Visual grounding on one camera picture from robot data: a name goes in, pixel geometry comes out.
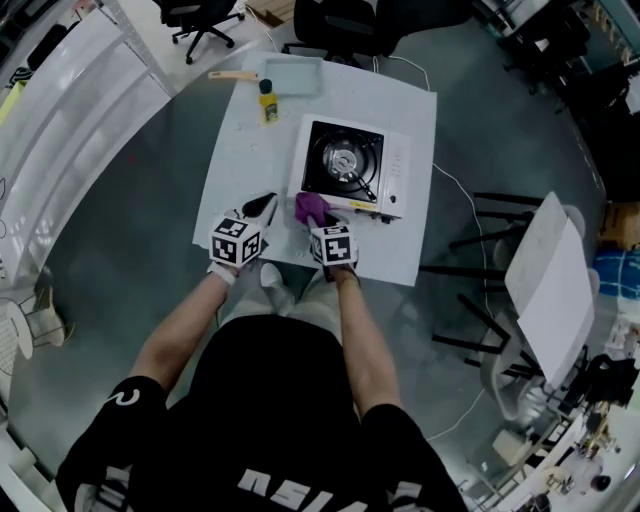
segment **black t-shirt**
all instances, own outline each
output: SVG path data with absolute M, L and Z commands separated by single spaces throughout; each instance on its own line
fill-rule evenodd
M 466 510 L 405 412 L 358 420 L 342 348 L 313 325 L 229 322 L 189 395 L 165 401 L 146 377 L 115 388 L 60 466 L 69 510 Z

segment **yellow bottle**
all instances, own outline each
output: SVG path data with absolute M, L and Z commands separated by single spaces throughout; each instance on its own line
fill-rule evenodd
M 275 123 L 278 120 L 278 98 L 273 92 L 271 80 L 260 80 L 259 85 L 262 120 L 265 124 Z

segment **purple cloth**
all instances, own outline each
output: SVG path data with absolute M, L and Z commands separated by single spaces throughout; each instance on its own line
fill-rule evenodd
M 296 196 L 296 219 L 307 225 L 307 217 L 311 216 L 319 228 L 327 225 L 324 214 L 331 209 L 319 194 L 315 192 L 298 192 Z

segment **concrete floor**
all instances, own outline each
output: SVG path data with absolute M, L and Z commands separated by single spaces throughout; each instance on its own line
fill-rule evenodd
M 290 26 L 273 35 L 280 44 L 295 40 Z M 262 37 L 255 46 L 270 43 Z M 474 21 L 407 37 L 395 53 L 424 67 L 438 92 L 435 162 L 469 191 L 543 197 L 555 190 L 582 211 L 590 258 L 605 193 L 570 115 L 554 115 L 553 95 L 530 96 L 517 75 L 505 73 L 505 55 Z M 241 59 L 235 53 L 218 69 L 238 69 Z M 404 62 L 381 59 L 380 71 L 424 87 L 420 71 Z M 44 347 L 18 372 L 10 402 L 14 433 L 51 472 L 126 376 L 153 326 L 202 276 L 207 255 L 191 236 L 231 90 L 201 77 L 177 96 L 114 159 L 51 253 L 43 280 L 55 286 L 76 334 L 61 351 Z M 479 246 L 455 254 L 447 247 L 476 233 L 467 199 L 434 172 L 422 263 L 481 266 Z M 284 273 L 297 289 L 308 277 L 301 269 Z M 477 369 L 462 362 L 464 351 L 431 342 L 433 332 L 481 337 L 481 326 L 456 301 L 464 292 L 480 302 L 478 285 L 430 274 L 421 274 L 415 288 L 363 283 L 396 360 L 406 408 L 427 438 L 453 425 L 481 389 Z M 188 380 L 187 372 L 176 396 Z M 490 445 L 501 425 L 497 407 L 483 396 L 458 429 L 434 441 L 456 483 L 466 481 L 466 488 L 475 480 L 466 459 Z

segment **white stove body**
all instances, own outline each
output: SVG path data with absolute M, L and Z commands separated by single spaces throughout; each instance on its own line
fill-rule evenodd
M 382 130 L 375 126 L 354 123 L 343 119 L 313 114 L 305 114 L 303 116 L 295 155 L 293 158 L 293 168 L 287 196 L 295 198 L 298 192 L 305 192 L 302 190 L 302 184 L 304 182 L 309 139 L 311 137 L 311 127 L 314 121 L 365 130 L 380 134 L 384 137 L 382 162 L 380 163 L 380 169 L 378 171 L 380 172 L 380 185 L 377 191 L 373 191 L 378 196 L 377 202 L 374 203 L 362 199 L 356 200 L 329 194 L 320 194 L 325 201 L 334 208 L 363 210 L 372 213 L 380 213 L 389 217 L 402 218 L 404 216 L 405 206 L 408 200 L 410 157 L 409 137 L 397 132 Z

